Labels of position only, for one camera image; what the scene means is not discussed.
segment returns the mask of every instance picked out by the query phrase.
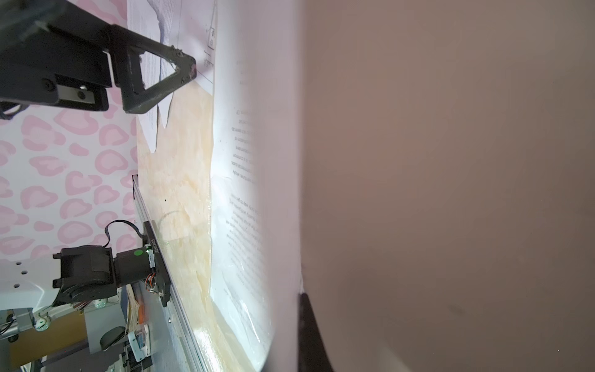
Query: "pink and white patterned cloth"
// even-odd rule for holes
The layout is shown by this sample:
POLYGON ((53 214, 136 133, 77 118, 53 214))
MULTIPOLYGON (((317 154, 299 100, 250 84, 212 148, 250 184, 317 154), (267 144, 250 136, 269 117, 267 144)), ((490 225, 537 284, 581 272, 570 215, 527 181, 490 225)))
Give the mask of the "pink and white patterned cloth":
MULTIPOLYGON (((126 25, 126 0, 78 0, 106 22, 126 25)), ((136 118, 108 89, 109 110, 29 107, 0 120, 0 260, 22 260, 84 244, 104 227, 134 220, 136 118)), ((109 227, 114 254, 140 246, 125 224, 109 227)))

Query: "wooden table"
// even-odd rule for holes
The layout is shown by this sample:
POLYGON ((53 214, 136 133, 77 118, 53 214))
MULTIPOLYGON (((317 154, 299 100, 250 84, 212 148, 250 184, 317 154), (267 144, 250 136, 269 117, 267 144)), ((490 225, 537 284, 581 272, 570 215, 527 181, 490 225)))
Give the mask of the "wooden table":
POLYGON ((139 126, 139 187, 205 364, 253 371, 209 296, 212 116, 213 97, 191 83, 175 92, 167 128, 159 123, 155 153, 139 126))

